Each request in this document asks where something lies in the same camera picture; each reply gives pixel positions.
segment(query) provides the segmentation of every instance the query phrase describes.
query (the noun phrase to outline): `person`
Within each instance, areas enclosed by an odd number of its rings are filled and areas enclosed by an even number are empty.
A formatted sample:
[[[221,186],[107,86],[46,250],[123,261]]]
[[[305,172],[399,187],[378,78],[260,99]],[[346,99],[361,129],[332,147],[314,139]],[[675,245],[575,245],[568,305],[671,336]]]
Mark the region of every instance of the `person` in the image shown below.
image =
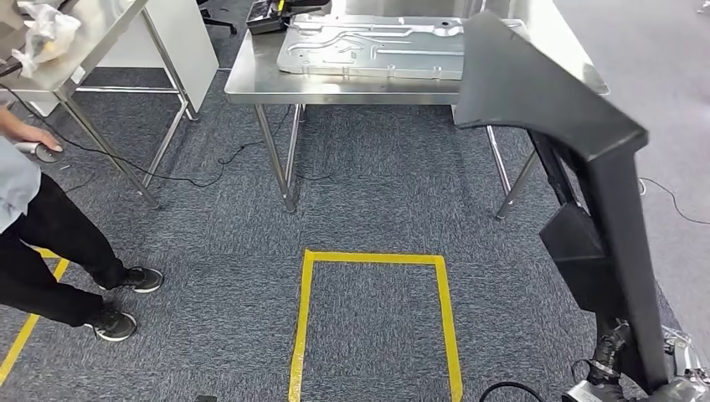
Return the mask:
[[[132,316],[100,295],[58,283],[30,245],[81,265],[104,289],[128,286],[148,293],[161,286],[162,274],[125,268],[59,185],[9,141],[41,142],[61,152],[49,132],[21,122],[5,106],[0,106],[0,131],[0,304],[72,327],[91,327],[107,341],[129,338],[136,331]]]

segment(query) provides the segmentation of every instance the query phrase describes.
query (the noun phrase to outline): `hand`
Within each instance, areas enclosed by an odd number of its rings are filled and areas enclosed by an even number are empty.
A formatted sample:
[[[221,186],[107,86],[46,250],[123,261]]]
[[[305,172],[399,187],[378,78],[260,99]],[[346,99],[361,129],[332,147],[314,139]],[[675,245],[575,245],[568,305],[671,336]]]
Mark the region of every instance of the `hand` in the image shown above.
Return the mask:
[[[29,124],[23,123],[16,129],[8,132],[8,137],[21,142],[42,142],[52,151],[62,152],[62,147],[57,142],[56,138],[49,134],[49,131],[30,126]]]

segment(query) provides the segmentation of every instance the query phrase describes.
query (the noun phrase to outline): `gray carpet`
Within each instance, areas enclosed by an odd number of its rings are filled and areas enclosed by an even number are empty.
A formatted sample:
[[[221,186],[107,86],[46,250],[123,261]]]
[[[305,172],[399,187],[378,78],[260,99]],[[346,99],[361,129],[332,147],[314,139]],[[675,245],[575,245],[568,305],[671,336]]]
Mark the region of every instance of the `gray carpet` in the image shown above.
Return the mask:
[[[216,18],[243,20],[247,2],[214,0]],[[226,7],[229,11],[220,11]],[[237,39],[211,28],[223,65]],[[159,85],[149,71],[96,71],[96,82]],[[185,122],[161,171],[208,181],[219,158],[258,141],[253,111],[225,102],[218,73],[199,122]],[[177,102],[170,96],[78,94],[96,125],[147,165]],[[272,125],[284,107],[268,110]],[[51,120],[77,138],[74,123]],[[485,133],[456,130],[450,109],[311,106],[297,148],[299,209],[285,214],[265,149],[244,149],[209,188],[156,179],[151,211],[104,157],[69,149],[70,168],[46,166],[105,231],[128,265],[161,269],[150,295],[101,292],[72,265],[64,281],[98,291],[141,326],[124,343],[41,319],[0,388],[0,400],[286,400],[301,257],[314,250],[442,254],[449,273],[464,400],[499,380],[533,385],[548,400],[572,385],[594,325],[576,308],[537,232],[555,211],[541,169],[510,219]],[[522,133],[501,130],[504,158],[521,166]],[[277,134],[286,154],[288,133]],[[661,296],[666,323],[676,326]],[[0,346],[23,316],[2,309]],[[302,400],[446,400],[448,380],[430,267],[316,263]],[[494,401],[525,401],[502,391]]]

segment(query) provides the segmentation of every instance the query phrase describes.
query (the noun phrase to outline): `black pants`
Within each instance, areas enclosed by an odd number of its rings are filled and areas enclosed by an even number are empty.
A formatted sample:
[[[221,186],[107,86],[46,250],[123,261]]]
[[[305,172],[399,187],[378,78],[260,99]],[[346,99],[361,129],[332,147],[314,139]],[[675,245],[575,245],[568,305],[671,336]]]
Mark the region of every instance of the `black pants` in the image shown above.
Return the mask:
[[[39,253],[28,245],[52,250],[81,265],[106,289],[119,285],[126,274],[106,237],[44,174],[27,215],[0,234],[0,304],[72,327],[83,325],[100,311],[101,296],[58,283]]]

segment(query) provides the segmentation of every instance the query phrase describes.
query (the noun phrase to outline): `gray shirt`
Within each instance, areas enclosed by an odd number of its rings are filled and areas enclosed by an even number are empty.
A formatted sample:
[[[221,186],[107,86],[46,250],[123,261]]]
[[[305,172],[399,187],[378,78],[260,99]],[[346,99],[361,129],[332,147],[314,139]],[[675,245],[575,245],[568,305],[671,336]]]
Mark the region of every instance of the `gray shirt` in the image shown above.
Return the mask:
[[[40,179],[39,166],[0,136],[0,233],[27,213]]]

